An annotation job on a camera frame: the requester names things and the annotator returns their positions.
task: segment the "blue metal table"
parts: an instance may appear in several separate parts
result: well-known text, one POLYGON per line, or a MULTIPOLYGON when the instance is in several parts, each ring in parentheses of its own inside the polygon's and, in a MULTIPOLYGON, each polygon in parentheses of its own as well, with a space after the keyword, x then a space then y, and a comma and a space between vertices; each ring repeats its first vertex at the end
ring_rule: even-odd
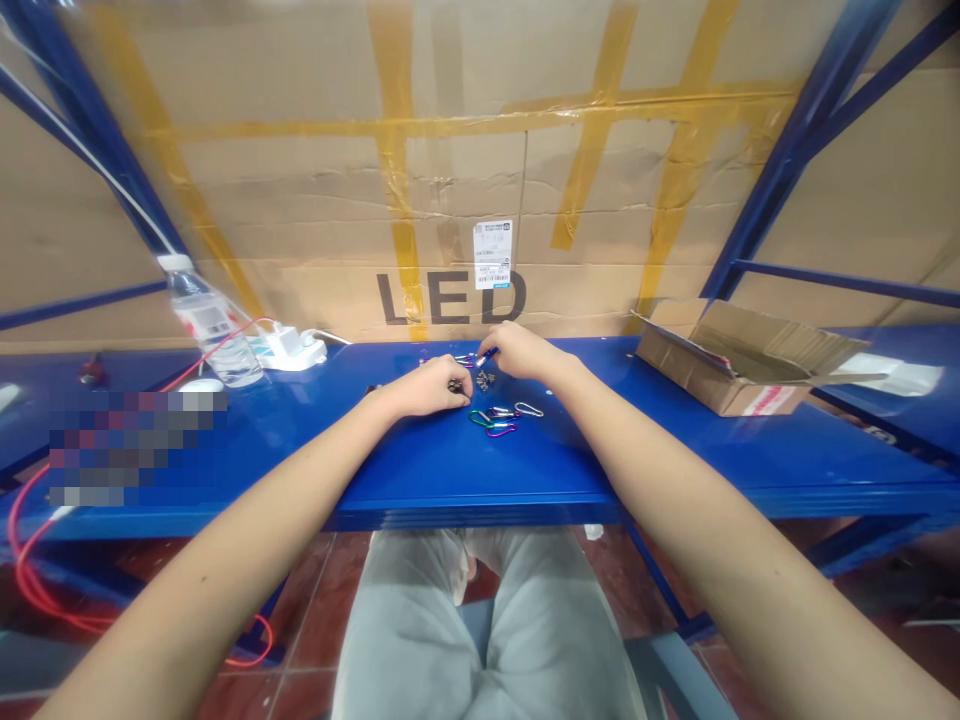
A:
POLYGON ((944 368, 936 389, 904 398, 856 385, 821 388, 817 395, 891 433, 898 445, 941 462, 960 475, 960 325, 844 328, 835 332, 868 340, 869 352, 944 368))
POLYGON ((90 353, 0 356, 0 382, 21 388, 14 404, 0 413, 0 477, 20 472, 47 454, 50 411, 59 398, 67 393, 162 387, 197 359, 197 351, 105 352, 99 358, 105 382, 97 388, 77 380, 90 357, 90 353))
MULTIPOLYGON (((814 549, 813 559, 828 574, 951 526, 960 513, 960 479, 814 407, 801 406, 787 417, 721 418, 634 357, 635 337, 556 342, 729 478, 768 517, 865 516, 814 549)), ((158 493, 167 484, 202 485, 202 501, 82 509, 51 531, 50 540, 61 542, 46 543, 43 571, 85 592, 122 598, 129 591, 125 581, 71 551, 78 544, 72 541, 192 536, 349 410, 369 385, 399 377, 420 358, 475 347, 333 348, 325 365, 302 373, 268 372, 266 380, 231 391, 226 422, 215 433, 221 447, 183 451, 182 462, 171 463, 178 467, 158 471, 155 478, 158 493)), ((517 432, 496 439, 469 422, 464 411, 402 421, 363 464, 328 529, 623 521, 597 460, 556 397, 538 383, 486 369, 496 381, 490 392, 477 392, 473 407, 524 401, 545 417, 524 417, 517 432)), ((53 471, 51 482, 56 481, 53 471)), ((0 500, 0 512, 10 502, 0 500)), ((49 512, 38 488, 25 508, 23 535, 49 512)))

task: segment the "label sticker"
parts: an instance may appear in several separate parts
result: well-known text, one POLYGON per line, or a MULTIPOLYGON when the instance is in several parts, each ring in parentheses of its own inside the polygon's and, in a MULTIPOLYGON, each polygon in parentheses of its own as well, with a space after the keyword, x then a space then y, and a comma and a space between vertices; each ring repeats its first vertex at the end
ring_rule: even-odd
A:
POLYGON ((225 335, 236 329, 236 321, 226 303, 217 302, 189 310, 179 309, 175 312, 183 326, 198 342, 225 335))
POLYGON ((797 388, 789 385, 771 385, 764 388, 757 395, 757 398, 747 405, 743 411, 744 415, 773 415, 787 400, 789 400, 797 388))
POLYGON ((510 287, 513 220, 477 223, 473 227, 473 269, 477 290, 510 287))

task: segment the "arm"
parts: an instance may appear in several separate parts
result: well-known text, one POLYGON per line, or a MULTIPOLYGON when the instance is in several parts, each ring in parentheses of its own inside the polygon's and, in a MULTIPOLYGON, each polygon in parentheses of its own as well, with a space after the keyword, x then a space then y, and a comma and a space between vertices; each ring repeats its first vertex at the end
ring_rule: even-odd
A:
POLYGON ((468 405, 472 394, 470 373, 447 355, 367 395, 204 528, 36 717, 193 717, 243 626, 384 433, 401 417, 468 405), (452 379, 465 395, 447 389, 452 379))
POLYGON ((699 596, 786 718, 960 717, 960 703, 860 614, 713 468, 576 357, 504 323, 504 372, 557 395, 623 504, 699 596))

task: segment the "left hand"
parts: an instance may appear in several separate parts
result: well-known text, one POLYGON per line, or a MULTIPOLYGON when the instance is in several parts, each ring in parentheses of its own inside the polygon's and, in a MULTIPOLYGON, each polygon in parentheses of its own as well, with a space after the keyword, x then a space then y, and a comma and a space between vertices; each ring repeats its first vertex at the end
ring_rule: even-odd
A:
POLYGON ((431 358, 423 365, 370 394, 386 404, 397 419, 430 415, 438 410, 466 407, 473 397, 473 379, 453 355, 431 358), (463 394, 451 392, 447 384, 458 380, 463 394))

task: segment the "red wire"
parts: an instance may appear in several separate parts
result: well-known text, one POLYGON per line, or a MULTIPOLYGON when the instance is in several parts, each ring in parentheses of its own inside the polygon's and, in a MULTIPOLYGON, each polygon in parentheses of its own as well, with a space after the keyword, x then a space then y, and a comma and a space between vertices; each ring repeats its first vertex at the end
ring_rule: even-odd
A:
MULTIPOLYGON (((187 370, 180 374, 172 382, 168 383, 160 392, 168 392, 171 388, 176 387, 182 380, 190 375, 194 370, 196 370, 201 363, 203 363, 207 358, 209 358, 213 353, 219 350, 223 345, 232 340, 237 335, 245 332, 250 326, 262 321, 270 320, 273 321, 273 318, 268 317, 258 317, 255 320, 251 320, 243 327, 237 328, 229 335, 227 335, 223 340, 217 343, 213 348, 205 352, 200 356, 200 359, 197 360, 193 365, 191 365, 187 370)), ((106 617, 94 617, 90 615, 79 615, 75 613, 68 612, 65 610, 56 599, 47 591, 43 586, 43 583, 40 582, 40 578, 34 572, 33 568, 27 563, 27 557, 30 555, 30 552, 33 550, 34 546, 40 540, 44 533, 46 533, 53 524, 56 522, 53 518, 49 518, 40 528, 24 543, 20 545, 20 539, 17 534, 17 527, 20 523, 20 513, 23 509, 23 503, 26 499, 29 492, 36 487, 37 483, 47 474, 47 471, 50 470, 50 463, 48 462, 42 468, 40 468, 33 477, 31 477, 23 487, 20 488, 20 492, 13 501, 13 505, 10 506, 10 513, 7 515, 7 542, 10 545, 10 549, 13 551, 14 557, 16 557, 16 566, 14 568, 14 579, 17 583, 21 594, 26 598, 33 607, 37 610, 40 610, 51 617, 64 620, 65 622, 77 627, 81 630, 86 630, 97 635, 102 635, 114 622, 115 618, 106 618, 106 617)), ((254 619, 263 623, 264 628, 267 631, 267 645, 259 657, 251 661, 242 661, 234 660, 232 658, 227 658, 226 663, 232 667, 253 667, 259 665, 263 659, 270 653, 273 649, 273 628, 270 627, 270 623, 267 619, 257 613, 254 615, 254 619)))

